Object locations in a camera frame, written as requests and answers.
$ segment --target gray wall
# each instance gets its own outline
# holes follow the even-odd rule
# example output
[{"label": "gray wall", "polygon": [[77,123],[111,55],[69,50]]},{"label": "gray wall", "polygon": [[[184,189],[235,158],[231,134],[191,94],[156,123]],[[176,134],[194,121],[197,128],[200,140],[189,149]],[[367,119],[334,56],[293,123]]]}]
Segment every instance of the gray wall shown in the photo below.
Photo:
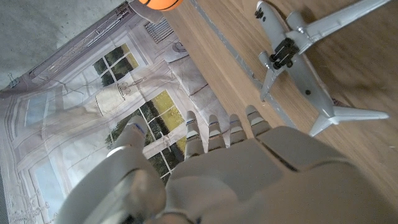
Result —
[{"label": "gray wall", "polygon": [[4,196],[4,188],[2,186],[2,177],[0,175],[0,223],[8,224],[6,197]]},{"label": "gray wall", "polygon": [[1,0],[0,90],[118,7],[123,0]]}]

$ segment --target robotic hand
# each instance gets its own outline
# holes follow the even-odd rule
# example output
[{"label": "robotic hand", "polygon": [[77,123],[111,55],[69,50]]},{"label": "robotic hand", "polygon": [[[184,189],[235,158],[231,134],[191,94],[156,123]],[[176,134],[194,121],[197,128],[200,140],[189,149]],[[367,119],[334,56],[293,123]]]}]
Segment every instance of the robotic hand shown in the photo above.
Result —
[{"label": "robotic hand", "polygon": [[116,151],[71,192],[57,223],[397,223],[398,215],[342,154],[288,127],[246,114],[255,138],[231,116],[225,148],[210,116],[205,153],[187,114],[185,161],[164,187],[142,155],[145,122],[133,117]]}]

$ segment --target wooden table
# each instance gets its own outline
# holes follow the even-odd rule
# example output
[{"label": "wooden table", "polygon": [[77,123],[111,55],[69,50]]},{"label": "wooden table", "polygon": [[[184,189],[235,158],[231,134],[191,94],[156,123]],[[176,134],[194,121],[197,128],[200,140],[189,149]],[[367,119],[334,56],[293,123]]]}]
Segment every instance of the wooden table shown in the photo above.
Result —
[{"label": "wooden table", "polygon": [[[193,2],[240,54],[260,81],[266,68],[257,56],[271,45],[254,17],[257,0],[185,0],[176,10],[165,12],[170,25],[187,48],[207,82],[229,114],[246,120],[244,109],[254,105],[272,126],[284,125],[268,102],[261,102],[234,56],[220,41]],[[273,0],[285,15],[296,9],[312,22],[356,1]],[[358,108],[387,111],[391,118],[341,123],[316,136],[354,160],[398,208],[398,1],[372,12],[319,41],[307,52],[332,97]],[[284,73],[274,84],[272,96],[299,130],[308,132],[316,110]],[[249,133],[249,124],[243,122]]]}]

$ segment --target toy airplane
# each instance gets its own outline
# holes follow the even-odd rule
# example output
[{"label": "toy airplane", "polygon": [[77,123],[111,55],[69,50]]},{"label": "toy airplane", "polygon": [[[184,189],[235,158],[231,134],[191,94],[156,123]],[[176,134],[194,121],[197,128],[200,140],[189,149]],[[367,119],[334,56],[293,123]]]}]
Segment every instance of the toy airplane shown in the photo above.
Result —
[{"label": "toy airplane", "polygon": [[335,106],[304,52],[316,41],[389,1],[391,0],[362,0],[311,24],[306,24],[297,11],[289,15],[286,24],[268,3],[259,1],[255,15],[275,51],[271,56],[268,56],[266,52],[259,55],[260,61],[268,68],[261,90],[261,100],[264,101],[275,79],[286,70],[301,94],[319,112],[318,119],[309,133],[311,136],[320,133],[332,124],[339,124],[340,121],[388,118],[389,115],[381,111]]}]

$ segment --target orange ball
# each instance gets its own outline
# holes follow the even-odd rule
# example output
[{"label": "orange ball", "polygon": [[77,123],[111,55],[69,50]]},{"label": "orange ball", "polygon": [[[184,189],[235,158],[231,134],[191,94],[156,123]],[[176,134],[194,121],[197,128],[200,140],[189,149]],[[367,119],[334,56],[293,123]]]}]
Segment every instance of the orange ball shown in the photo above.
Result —
[{"label": "orange ball", "polygon": [[139,0],[151,9],[169,11],[179,6],[182,0]]}]

